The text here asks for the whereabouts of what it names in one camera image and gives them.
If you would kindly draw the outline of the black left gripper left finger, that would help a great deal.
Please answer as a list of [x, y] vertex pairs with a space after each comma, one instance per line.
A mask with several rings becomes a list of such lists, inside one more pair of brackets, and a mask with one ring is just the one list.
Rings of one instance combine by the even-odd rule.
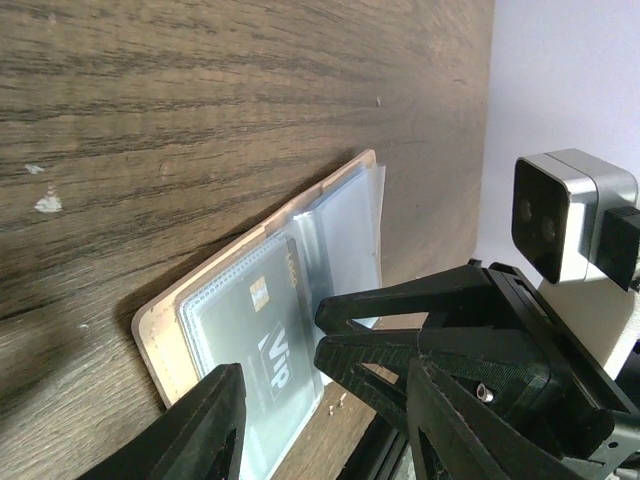
[[82, 479], [238, 479], [246, 390], [238, 363], [215, 367]]

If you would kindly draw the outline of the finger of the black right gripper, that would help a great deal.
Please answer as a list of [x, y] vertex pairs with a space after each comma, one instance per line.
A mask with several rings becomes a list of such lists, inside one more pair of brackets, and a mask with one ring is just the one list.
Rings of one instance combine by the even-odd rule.
[[486, 296], [492, 284], [483, 269], [463, 265], [398, 285], [323, 299], [315, 324], [327, 335], [365, 331], [361, 319], [449, 312]]

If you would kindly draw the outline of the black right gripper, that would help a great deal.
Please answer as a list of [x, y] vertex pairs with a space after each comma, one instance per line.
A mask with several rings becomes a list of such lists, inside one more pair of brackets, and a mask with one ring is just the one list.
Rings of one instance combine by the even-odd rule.
[[[331, 334], [314, 364], [396, 427], [408, 397], [431, 380], [510, 477], [583, 479], [639, 474], [639, 410], [512, 267], [470, 265], [488, 281], [473, 327]], [[461, 394], [445, 389], [457, 385]]]

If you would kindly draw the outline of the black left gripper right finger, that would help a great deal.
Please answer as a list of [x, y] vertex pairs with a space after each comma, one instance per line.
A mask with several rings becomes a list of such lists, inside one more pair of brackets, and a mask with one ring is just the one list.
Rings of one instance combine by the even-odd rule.
[[429, 361], [410, 362], [407, 420], [418, 479], [573, 479]]

